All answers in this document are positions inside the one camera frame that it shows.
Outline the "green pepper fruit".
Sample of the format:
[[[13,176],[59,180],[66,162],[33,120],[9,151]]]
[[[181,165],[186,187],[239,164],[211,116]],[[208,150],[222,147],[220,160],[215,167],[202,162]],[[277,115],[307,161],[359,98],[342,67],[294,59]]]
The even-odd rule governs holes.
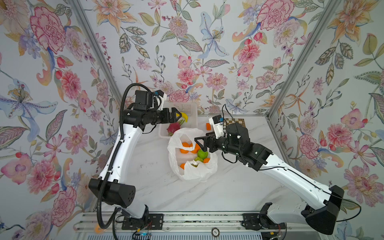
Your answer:
[[[197,157],[194,159],[194,161],[203,163],[207,158],[208,158],[208,152],[204,152],[203,150],[198,150]]]

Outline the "pink dragon fruit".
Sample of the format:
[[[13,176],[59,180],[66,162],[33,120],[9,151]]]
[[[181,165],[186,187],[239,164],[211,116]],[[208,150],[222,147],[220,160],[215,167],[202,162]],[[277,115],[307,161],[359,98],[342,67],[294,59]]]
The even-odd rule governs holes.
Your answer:
[[[181,129],[181,126],[183,125],[183,123],[185,122],[185,120],[181,120],[181,121],[178,121],[176,123],[172,123],[169,125],[169,127],[167,128],[167,132],[168,132],[168,136],[173,136],[174,133],[178,130]]]

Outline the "white translucent plastic bag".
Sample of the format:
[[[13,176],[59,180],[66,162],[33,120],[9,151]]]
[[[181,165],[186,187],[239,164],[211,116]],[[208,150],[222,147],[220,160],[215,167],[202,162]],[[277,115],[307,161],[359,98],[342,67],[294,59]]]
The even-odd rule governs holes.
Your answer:
[[[168,144],[169,162],[172,171],[184,182],[205,182],[218,170],[218,156],[208,153],[210,161],[206,164],[196,162],[197,152],[200,147],[195,138],[205,136],[202,130],[197,128],[182,128],[174,133]]]

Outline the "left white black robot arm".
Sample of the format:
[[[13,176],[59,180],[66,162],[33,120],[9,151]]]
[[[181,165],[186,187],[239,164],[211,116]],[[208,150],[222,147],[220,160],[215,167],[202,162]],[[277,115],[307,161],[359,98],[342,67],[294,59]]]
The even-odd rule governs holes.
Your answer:
[[[175,123],[182,116],[176,108],[164,107],[167,95],[161,90],[137,90],[135,95],[135,102],[120,112],[119,132],[108,162],[99,177],[89,182],[98,198],[97,218],[104,228],[107,224],[103,222],[102,204],[114,206],[128,218],[146,218],[148,207],[135,200],[136,188],[127,183],[135,147],[147,125]]]

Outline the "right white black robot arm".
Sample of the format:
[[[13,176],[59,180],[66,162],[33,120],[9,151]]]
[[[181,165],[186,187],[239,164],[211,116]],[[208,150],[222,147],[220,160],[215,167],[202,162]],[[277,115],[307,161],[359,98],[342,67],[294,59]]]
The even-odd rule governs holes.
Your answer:
[[[256,217],[244,218],[246,229],[296,223],[307,224],[324,235],[333,234],[345,193],[342,188],[328,187],[299,172],[267,147],[251,142],[248,129],[238,123],[228,125],[224,132],[222,124],[216,124],[214,130],[194,139],[203,151],[232,154],[246,167],[275,179],[298,196],[296,200],[283,197],[265,203]]]

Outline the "yellow banana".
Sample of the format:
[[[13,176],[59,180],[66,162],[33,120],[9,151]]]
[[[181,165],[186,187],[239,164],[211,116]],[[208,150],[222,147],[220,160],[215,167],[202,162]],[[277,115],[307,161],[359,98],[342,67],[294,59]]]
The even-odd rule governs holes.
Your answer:
[[[181,115],[182,115],[182,117],[181,117],[181,119],[180,119],[181,124],[182,124],[182,123],[187,123],[187,122],[188,122],[188,119],[189,119],[188,115],[185,114],[185,113],[181,113]]]

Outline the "orange toy brick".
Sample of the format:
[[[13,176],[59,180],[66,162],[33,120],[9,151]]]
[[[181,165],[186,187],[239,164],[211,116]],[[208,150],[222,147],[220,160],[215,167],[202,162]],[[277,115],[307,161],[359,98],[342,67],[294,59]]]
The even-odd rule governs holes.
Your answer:
[[[207,129],[207,131],[210,131],[212,128],[211,128],[211,124],[209,124],[209,123],[206,123],[206,129]]]

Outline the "white perforated plastic basket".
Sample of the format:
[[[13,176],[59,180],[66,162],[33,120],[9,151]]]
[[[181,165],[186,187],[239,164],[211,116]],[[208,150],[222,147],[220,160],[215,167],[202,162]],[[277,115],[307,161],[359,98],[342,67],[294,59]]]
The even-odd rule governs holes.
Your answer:
[[[198,127],[198,107],[195,103],[172,103],[166,102],[165,108],[176,108],[179,112],[187,115],[188,120],[186,121],[183,117],[178,120],[180,128],[197,128]],[[159,126],[159,137],[163,139],[169,139],[171,136],[168,132],[168,128],[171,124],[165,124]]]

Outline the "wooden chessboard box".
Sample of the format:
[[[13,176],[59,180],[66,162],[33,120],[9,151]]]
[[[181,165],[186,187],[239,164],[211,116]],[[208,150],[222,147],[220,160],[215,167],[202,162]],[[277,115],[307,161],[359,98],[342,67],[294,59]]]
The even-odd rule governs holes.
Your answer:
[[[224,130],[226,129],[226,127],[230,124],[234,124],[234,123],[238,123],[240,124],[241,126],[243,126],[244,128],[246,127],[246,123],[245,123],[245,119],[239,119],[239,118],[225,118],[224,119]]]

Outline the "orange tape roll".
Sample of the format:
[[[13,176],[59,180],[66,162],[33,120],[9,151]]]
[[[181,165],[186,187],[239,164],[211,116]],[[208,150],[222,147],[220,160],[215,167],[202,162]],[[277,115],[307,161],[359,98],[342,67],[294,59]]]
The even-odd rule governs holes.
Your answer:
[[[105,230],[103,230],[98,224],[95,225],[95,228],[94,228],[94,233],[95,234],[101,235],[104,232],[105,232]]]

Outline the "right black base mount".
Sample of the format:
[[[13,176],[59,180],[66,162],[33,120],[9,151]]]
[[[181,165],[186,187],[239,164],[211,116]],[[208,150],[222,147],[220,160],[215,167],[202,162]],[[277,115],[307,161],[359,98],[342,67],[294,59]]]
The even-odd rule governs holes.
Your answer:
[[[245,213],[242,214],[243,221],[242,227],[246,230],[281,230],[287,227],[286,223],[276,224],[268,216],[268,210],[273,203],[265,203],[258,213]]]

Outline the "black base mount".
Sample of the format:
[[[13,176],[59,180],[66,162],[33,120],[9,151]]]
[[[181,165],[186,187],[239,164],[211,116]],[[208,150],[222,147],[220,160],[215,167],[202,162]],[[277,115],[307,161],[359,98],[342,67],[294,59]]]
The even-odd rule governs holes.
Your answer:
[[[125,217],[122,223],[122,230],[138,230],[147,227],[149,230],[162,230],[164,214],[144,214],[141,219]]]
[[[265,203],[258,213],[245,213],[242,214],[243,221],[242,227],[246,230],[281,230],[287,227],[286,223],[276,224],[268,216],[268,210],[273,203]]]

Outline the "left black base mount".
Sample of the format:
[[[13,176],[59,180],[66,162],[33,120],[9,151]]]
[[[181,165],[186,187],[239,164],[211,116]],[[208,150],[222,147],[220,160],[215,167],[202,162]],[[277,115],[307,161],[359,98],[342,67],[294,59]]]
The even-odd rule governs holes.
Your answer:
[[[162,230],[164,214],[144,214],[141,219],[125,217],[122,223],[122,230],[138,230],[147,227],[149,230]]]

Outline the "left aluminium corner post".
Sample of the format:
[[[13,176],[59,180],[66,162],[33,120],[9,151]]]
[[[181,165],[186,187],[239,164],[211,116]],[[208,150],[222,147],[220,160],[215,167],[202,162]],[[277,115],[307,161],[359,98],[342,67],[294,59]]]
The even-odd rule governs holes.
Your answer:
[[[76,18],[80,23],[80,26],[83,27],[85,31],[85,36],[90,44],[91,49],[95,54],[96,62],[99,64],[101,70],[105,74],[106,80],[110,85],[110,89],[112,90],[112,93],[114,94],[117,101],[119,102],[118,106],[119,106],[120,113],[122,113],[123,112],[123,107],[122,107],[123,95],[117,85],[116,79],[113,76],[113,72],[109,67],[108,62],[104,57],[102,47],[100,46],[96,38],[96,34],[86,16],[86,13],[85,13],[85,10],[83,9],[81,1],[69,0],[69,5],[72,7]]]

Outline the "aluminium corner post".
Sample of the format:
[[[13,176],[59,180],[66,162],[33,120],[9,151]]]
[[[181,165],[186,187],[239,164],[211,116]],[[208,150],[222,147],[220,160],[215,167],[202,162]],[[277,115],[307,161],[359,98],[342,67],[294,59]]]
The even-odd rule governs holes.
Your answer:
[[[96,34],[86,16],[86,13],[85,13],[85,10],[83,9],[81,1],[69,0],[69,5],[72,7],[76,18],[80,23],[80,26],[83,27],[85,31],[85,36],[90,44],[91,49],[95,54],[96,62],[99,64],[101,70],[105,74],[106,80],[110,85],[110,89],[112,90],[112,93],[114,94],[117,101],[119,102],[118,106],[119,106],[120,113],[122,113],[123,112],[123,107],[122,107],[123,95],[117,85],[116,79],[113,76],[113,72],[109,67],[108,62],[104,57],[102,47],[100,46],[96,38]]]
[[[300,72],[301,68],[305,64],[309,55],[315,49],[315,46],[319,40],[319,37],[321,36],[322,32],[325,30],[328,21],[330,21],[331,17],[334,15],[339,4],[340,3],[338,3],[338,1],[328,1],[322,15],[320,16],[319,20],[317,21],[314,27],[312,36],[309,38],[309,40],[305,44],[305,47],[299,54],[297,62],[294,64],[292,70],[290,71],[287,77],[287,80],[285,81],[283,87],[281,88],[280,93],[278,94],[274,104],[266,114],[267,120],[271,120],[272,117],[275,114],[277,114],[278,108],[283,102],[287,92],[289,91],[291,85],[293,84],[294,80],[296,79],[298,73]]]

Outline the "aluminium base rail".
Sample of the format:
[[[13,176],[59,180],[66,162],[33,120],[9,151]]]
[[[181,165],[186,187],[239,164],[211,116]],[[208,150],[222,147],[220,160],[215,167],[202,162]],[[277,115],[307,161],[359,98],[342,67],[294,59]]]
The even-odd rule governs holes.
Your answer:
[[[246,230],[242,214],[256,212],[151,212],[164,214],[162,230],[122,230],[123,215],[101,235],[95,213],[83,214],[75,224],[75,240],[332,240],[303,224],[287,224],[281,230]]]

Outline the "right aluminium corner post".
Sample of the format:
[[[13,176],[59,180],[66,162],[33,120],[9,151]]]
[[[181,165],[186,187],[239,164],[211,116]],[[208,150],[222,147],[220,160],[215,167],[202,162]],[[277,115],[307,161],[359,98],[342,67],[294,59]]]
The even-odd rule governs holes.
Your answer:
[[[317,21],[314,27],[312,36],[309,38],[309,40],[305,44],[305,47],[299,54],[297,62],[294,64],[292,70],[290,71],[287,77],[287,80],[285,81],[283,87],[281,88],[280,93],[278,94],[274,104],[266,114],[267,120],[271,120],[272,117],[275,114],[277,114],[278,108],[283,102],[287,92],[289,91],[291,85],[293,84],[294,80],[296,79],[298,73],[300,72],[301,68],[305,64],[309,55],[315,49],[315,46],[319,40],[319,37],[321,36],[322,32],[325,30],[328,21],[330,21],[331,17],[334,15],[339,4],[340,3],[338,3],[338,1],[328,1],[322,15],[320,16],[319,20]]]

